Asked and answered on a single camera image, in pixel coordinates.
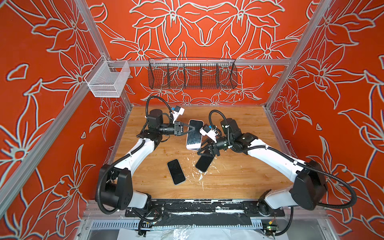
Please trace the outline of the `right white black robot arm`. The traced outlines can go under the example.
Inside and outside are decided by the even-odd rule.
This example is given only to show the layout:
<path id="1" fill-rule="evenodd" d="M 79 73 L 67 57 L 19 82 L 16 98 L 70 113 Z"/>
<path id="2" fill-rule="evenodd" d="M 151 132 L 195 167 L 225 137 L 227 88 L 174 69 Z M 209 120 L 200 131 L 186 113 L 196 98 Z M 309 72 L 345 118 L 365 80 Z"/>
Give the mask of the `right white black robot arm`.
<path id="1" fill-rule="evenodd" d="M 315 161 L 305 162 L 290 157 L 266 144 L 251 133 L 242 133 L 234 119 L 221 122 L 222 136 L 218 136 L 213 127 L 203 125 L 198 133 L 208 137 L 202 144 L 199 155 L 219 156 L 221 150 L 231 149 L 262 161 L 291 182 L 277 190 L 265 191 L 258 200 L 261 215 L 269 216 L 273 210 L 282 207 L 301 207 L 312 211 L 328 191 L 325 176 Z"/>

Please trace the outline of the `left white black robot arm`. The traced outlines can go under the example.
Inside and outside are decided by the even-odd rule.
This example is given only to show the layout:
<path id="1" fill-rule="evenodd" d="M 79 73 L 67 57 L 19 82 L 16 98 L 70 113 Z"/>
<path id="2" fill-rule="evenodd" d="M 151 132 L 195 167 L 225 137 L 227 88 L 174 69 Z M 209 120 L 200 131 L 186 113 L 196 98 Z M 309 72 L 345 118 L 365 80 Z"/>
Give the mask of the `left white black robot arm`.
<path id="1" fill-rule="evenodd" d="M 195 129 L 177 120 L 184 111 L 179 106 L 172 108 L 169 123 L 164 123 L 164 113 L 160 109 L 151 110 L 143 129 L 137 135 L 135 146 L 117 161 L 102 166 L 95 201 L 104 214 L 110 215 L 127 208 L 148 207 L 151 196 L 134 191 L 132 177 L 144 159 L 162 142 L 163 136 L 183 136 Z"/>

